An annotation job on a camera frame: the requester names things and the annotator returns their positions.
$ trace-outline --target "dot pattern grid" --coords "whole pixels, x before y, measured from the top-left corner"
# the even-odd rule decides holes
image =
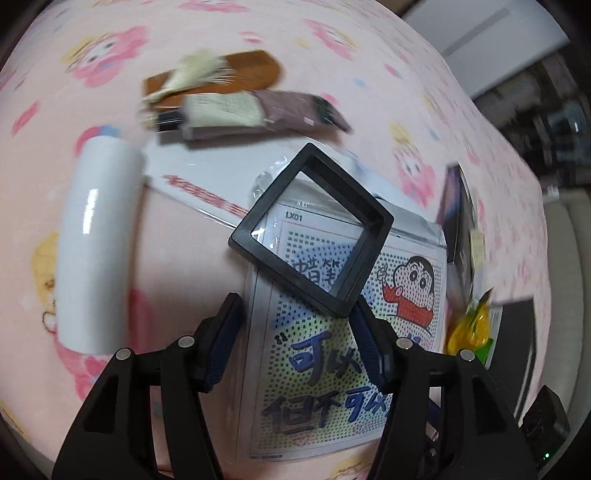
[[[317,268],[320,270],[318,282],[315,283],[325,290],[329,290],[330,284],[326,279],[330,278],[330,275],[327,276],[326,272],[329,268],[337,268],[336,274],[340,273],[342,265],[349,257],[355,242],[343,243],[342,236],[329,233],[321,236],[318,231],[306,227],[298,228],[298,230],[296,231],[295,228],[291,227],[287,232],[287,243],[291,245],[286,249],[281,249],[283,250],[283,259],[292,266],[299,264],[294,268],[303,270],[302,273],[308,277],[310,269],[306,265],[309,267],[312,263],[314,267],[312,270]],[[310,238],[313,238],[313,245],[303,244],[303,247],[299,248],[300,239],[304,242],[306,240],[310,242]],[[396,267],[406,264],[412,256],[414,255],[410,252],[393,247],[384,247],[363,289],[363,295],[376,316],[387,319],[399,336],[407,336],[418,342],[423,348],[433,349],[437,322],[440,321],[439,302],[435,301],[433,321],[429,325],[429,330],[425,330],[395,316],[396,307],[384,301],[382,283],[377,276],[380,268],[386,268],[388,272],[387,282],[392,285],[392,275]],[[438,299],[441,292],[441,266],[435,262],[431,263],[435,277],[435,298]],[[311,278],[311,280],[314,281],[317,274],[314,273],[313,275],[314,278]],[[348,322],[343,319],[323,316],[301,302],[301,300],[296,300],[296,298],[283,291],[279,292],[278,297],[275,298],[278,298],[275,311],[272,305],[270,305],[269,311],[274,341],[268,357],[266,375],[264,375],[266,378],[261,378],[267,386],[264,391],[262,410],[267,409],[268,411],[267,415],[261,418],[257,443],[258,450],[277,451],[311,448],[326,443],[336,443],[340,440],[349,440],[354,437],[363,437],[381,430],[386,421],[391,399],[389,396],[385,399],[384,408],[372,407],[368,410],[365,409],[370,404],[372,406],[376,405],[375,402],[371,403],[374,394],[377,395],[378,400],[381,394],[369,382]],[[317,335],[322,337],[319,340],[319,344],[322,346],[321,349],[313,349],[311,345],[300,349],[292,347],[294,344],[298,346],[299,343]],[[331,364],[331,357],[333,360],[335,358],[342,360],[349,352],[349,349],[354,349],[353,355],[350,357],[352,362],[349,362],[344,372],[338,370],[335,372],[334,364]],[[309,357],[315,355],[319,358],[314,358],[313,367],[298,372],[294,367],[293,358],[301,352],[305,352],[304,354]],[[354,364],[358,366],[360,371],[354,368]],[[316,380],[313,380],[315,368],[321,369],[322,373],[318,377],[316,372]],[[361,392],[363,395],[362,407],[356,419],[350,421],[355,408],[351,407],[353,404],[350,399],[352,395],[347,395],[346,392],[364,387],[367,390]],[[320,399],[323,395],[335,391],[338,393],[332,399],[339,405],[331,403],[325,413],[324,426],[321,426],[322,405]],[[285,400],[281,408],[276,409],[277,412],[281,410],[281,413],[277,413],[277,416],[273,418],[273,415],[269,413],[269,409],[272,409],[273,403],[281,397],[285,398]],[[308,410],[310,404],[314,405],[309,421],[303,424],[304,427],[307,426],[310,429],[292,433],[296,425],[294,420],[298,417],[300,420],[307,418],[306,413],[304,413],[306,401],[308,402]],[[281,433],[277,433],[279,424],[281,425]]]

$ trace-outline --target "clear plastic packaging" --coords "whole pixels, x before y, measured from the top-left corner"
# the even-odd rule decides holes
[[[286,164],[275,162],[255,180],[253,200]],[[363,295],[400,336],[441,352],[443,232],[421,216],[381,203],[394,224]],[[252,234],[328,290],[362,231],[346,209],[299,174]],[[369,382],[348,322],[314,311],[255,269],[248,290],[248,347],[237,399],[239,457],[306,458],[380,437],[391,399]]]

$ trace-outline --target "small black box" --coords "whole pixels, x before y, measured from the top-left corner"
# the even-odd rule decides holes
[[[556,393],[544,385],[523,417],[521,431],[530,446],[534,462],[541,469],[570,433],[569,420]]]

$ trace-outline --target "wooden comb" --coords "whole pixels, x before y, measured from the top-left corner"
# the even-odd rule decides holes
[[[177,108],[183,103],[183,96],[192,93],[233,93],[242,90],[261,90],[273,85],[279,78],[281,68],[277,61],[264,50],[243,51],[224,57],[233,74],[224,83],[207,83],[184,92],[172,93],[151,105],[158,111]],[[144,96],[162,87],[173,70],[159,73],[144,80]]]

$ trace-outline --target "pink bedsheet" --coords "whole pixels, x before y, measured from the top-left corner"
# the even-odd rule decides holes
[[[53,271],[60,212],[82,144],[117,135],[141,146],[140,82],[198,48],[263,48],[283,67],[275,88],[321,95],[351,124],[328,143],[372,166],[434,216],[446,166],[459,163],[486,233],[496,300],[535,297],[538,390],[550,322],[540,187],[478,112],[439,54],[372,0],[69,0],[27,31],[0,73],[0,406],[50,459],[106,358],[60,347]],[[131,325],[139,351],[192,332],[246,264],[229,230],[146,192]],[[195,245],[200,244],[198,253]],[[240,479],[363,477],[374,445],[298,463],[235,463],[225,429],[233,392],[203,398],[224,471]],[[160,464],[168,465],[157,429]]]

